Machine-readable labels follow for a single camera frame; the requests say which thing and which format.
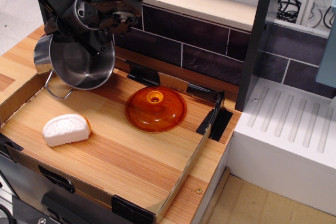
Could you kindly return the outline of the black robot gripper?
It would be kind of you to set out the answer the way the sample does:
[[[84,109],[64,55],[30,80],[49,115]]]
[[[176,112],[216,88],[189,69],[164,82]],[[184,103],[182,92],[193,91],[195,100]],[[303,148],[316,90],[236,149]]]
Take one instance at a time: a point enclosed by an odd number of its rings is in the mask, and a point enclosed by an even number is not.
[[[106,51],[113,34],[129,33],[140,15],[123,0],[74,0],[63,15],[53,11],[44,30],[48,35],[64,35],[66,42],[78,42],[96,56]]]

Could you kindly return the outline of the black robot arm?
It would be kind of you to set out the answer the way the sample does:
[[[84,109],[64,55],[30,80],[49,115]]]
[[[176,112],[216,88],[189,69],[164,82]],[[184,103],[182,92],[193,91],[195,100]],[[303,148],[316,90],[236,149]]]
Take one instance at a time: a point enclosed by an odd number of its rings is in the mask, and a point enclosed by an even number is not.
[[[114,34],[131,31],[143,0],[38,0],[47,35],[64,35],[91,55],[107,50]]]

